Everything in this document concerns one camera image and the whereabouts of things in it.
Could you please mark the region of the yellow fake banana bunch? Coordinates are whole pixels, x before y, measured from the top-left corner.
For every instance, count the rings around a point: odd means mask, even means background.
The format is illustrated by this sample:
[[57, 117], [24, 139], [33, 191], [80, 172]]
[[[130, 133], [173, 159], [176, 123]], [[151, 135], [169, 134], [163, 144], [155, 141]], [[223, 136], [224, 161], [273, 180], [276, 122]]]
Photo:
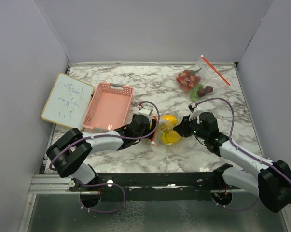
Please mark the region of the yellow fake banana bunch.
[[174, 130], [162, 132], [160, 140], [165, 145], [178, 143], [182, 137]]

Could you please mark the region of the zip bag with yellow fruit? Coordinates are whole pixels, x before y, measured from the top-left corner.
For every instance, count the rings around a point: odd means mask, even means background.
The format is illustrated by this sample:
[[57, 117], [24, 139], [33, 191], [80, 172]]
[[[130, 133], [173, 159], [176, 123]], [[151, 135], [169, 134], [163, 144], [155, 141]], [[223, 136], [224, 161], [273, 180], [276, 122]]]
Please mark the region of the zip bag with yellow fruit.
[[174, 126], [176, 126], [176, 125], [173, 125], [170, 122], [165, 122], [165, 123], [160, 123], [159, 122], [158, 128], [155, 131], [155, 133], [153, 134], [153, 137], [151, 139], [151, 144], [153, 146], [155, 146], [155, 145], [158, 145], [159, 143], [162, 143], [161, 140], [160, 140], [160, 137], [161, 137], [162, 132], [165, 132], [165, 131], [173, 131], [173, 127]]

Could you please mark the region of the pink plastic basket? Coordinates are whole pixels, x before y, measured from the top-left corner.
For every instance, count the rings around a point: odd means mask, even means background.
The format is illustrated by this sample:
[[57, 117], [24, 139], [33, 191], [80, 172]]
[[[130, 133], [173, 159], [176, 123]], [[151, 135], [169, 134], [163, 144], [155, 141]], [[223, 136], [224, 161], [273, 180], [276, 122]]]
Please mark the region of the pink plastic basket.
[[109, 132], [125, 123], [134, 88], [113, 83], [98, 84], [83, 120], [83, 128], [94, 133]]

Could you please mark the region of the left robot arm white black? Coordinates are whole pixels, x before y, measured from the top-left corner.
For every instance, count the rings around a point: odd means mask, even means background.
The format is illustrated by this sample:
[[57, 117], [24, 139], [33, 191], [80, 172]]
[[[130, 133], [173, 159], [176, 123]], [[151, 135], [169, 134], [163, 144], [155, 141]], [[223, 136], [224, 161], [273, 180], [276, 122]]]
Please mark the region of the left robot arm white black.
[[106, 133], [89, 135], [73, 128], [47, 149], [46, 155], [51, 161], [49, 168], [62, 178], [71, 176], [78, 180], [85, 190], [94, 190], [97, 173], [85, 164], [87, 156], [107, 150], [124, 150], [142, 139], [151, 139], [158, 123], [158, 118], [134, 114], [129, 124]]

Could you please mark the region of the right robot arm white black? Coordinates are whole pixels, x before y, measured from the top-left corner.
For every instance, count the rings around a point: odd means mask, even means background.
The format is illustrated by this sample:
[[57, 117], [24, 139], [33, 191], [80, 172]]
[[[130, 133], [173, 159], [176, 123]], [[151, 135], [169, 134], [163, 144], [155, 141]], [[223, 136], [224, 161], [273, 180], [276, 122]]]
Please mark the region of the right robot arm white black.
[[282, 160], [276, 162], [251, 153], [219, 131], [213, 113], [201, 113], [199, 119], [184, 116], [173, 130], [181, 137], [202, 139], [208, 151], [236, 164], [224, 164], [213, 171], [217, 189], [234, 186], [255, 195], [271, 212], [291, 204], [291, 170]]

